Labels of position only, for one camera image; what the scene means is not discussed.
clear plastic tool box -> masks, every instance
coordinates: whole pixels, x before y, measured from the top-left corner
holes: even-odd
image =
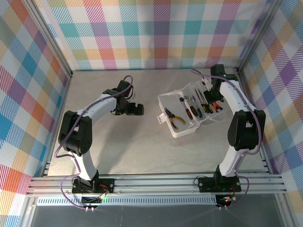
[[[178,138],[181,136],[191,134],[191,133],[195,132],[200,127],[200,125],[207,126],[207,125],[210,125],[213,123],[218,123],[218,122],[226,119],[225,112],[228,107],[228,104],[226,103],[226,101],[225,102],[217,101],[217,104],[219,106],[221,106],[223,108],[223,110],[218,110],[218,113],[217,113],[215,111],[214,106],[210,105],[210,107],[213,110],[213,113],[207,114],[203,110],[203,107],[201,106],[200,100],[197,97],[195,89],[197,90],[198,94],[199,94],[198,90],[200,90],[202,94],[204,93],[204,91],[206,91],[206,87],[202,84],[202,81],[197,81],[194,83],[189,83],[182,89],[175,90],[175,91],[158,96],[159,106],[163,112],[160,116],[157,117],[158,121],[160,124],[162,124],[164,122],[167,123],[169,130],[174,138]],[[191,111],[193,119],[191,120],[189,118],[189,116],[187,115],[187,113],[185,111],[183,104],[180,102],[180,98],[181,97],[184,98],[184,96],[189,97],[189,102],[185,101],[185,105],[189,110],[190,110],[191,105],[195,109],[197,109],[197,106],[190,100],[190,98],[192,96],[195,97],[196,103],[201,110],[202,118],[200,118],[199,116],[196,117],[192,113],[191,110],[190,111]],[[182,123],[180,120],[178,120],[176,118],[173,118],[174,124],[178,127],[178,129],[175,129],[171,125],[170,119],[165,112],[165,108],[167,108],[169,111],[171,111],[174,115],[177,115],[177,116],[183,118],[185,120],[186,124]]]

plaid wall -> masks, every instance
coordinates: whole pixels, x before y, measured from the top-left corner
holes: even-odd
[[[303,0],[284,0],[245,69],[250,100],[267,114],[263,141],[303,226]]]
[[[21,0],[0,0],[0,227],[41,170],[67,76]]]
[[[73,69],[115,70],[236,67],[270,0],[36,3]]]

vent grille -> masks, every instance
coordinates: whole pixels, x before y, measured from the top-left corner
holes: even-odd
[[[69,198],[72,202],[80,204],[80,197]],[[105,197],[99,205],[213,205],[215,196],[110,196]],[[38,206],[64,206],[71,205],[64,197],[39,197]]]

plaid fabric backdrop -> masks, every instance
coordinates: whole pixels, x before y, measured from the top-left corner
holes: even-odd
[[[236,67],[269,2],[36,0],[75,70]]]
[[[265,149],[303,226],[303,0],[283,1],[244,79],[266,112]]]
[[[0,0],[0,227],[41,170],[67,76],[21,0]]]

yellow handle pliers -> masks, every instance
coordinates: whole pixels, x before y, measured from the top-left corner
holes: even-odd
[[[183,122],[183,124],[186,124],[186,122],[183,120],[182,117],[176,116],[174,115],[171,111],[169,111],[167,108],[165,108],[165,112],[167,114],[167,116],[170,118],[170,123],[171,125],[175,128],[175,129],[179,129],[175,124],[174,124],[174,118],[180,120]]]

